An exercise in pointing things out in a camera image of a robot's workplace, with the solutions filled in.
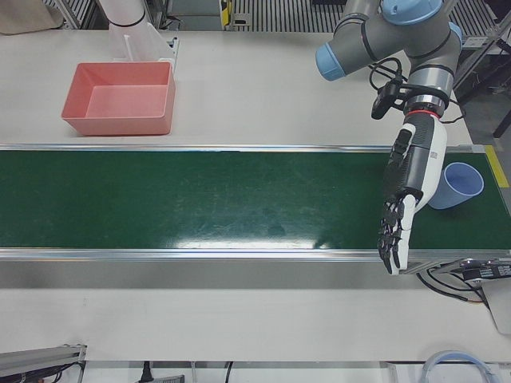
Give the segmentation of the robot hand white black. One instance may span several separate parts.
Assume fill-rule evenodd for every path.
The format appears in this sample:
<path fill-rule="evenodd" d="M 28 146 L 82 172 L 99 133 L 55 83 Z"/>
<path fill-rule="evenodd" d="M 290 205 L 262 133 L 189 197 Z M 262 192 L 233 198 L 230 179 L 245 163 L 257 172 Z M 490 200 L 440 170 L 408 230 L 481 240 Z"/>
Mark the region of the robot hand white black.
<path fill-rule="evenodd" d="M 383 176 L 377 248 L 389 274 L 408 266 L 414 216 L 438 188 L 446 144 L 446 129 L 437 115 L 424 111 L 405 115 Z"/>

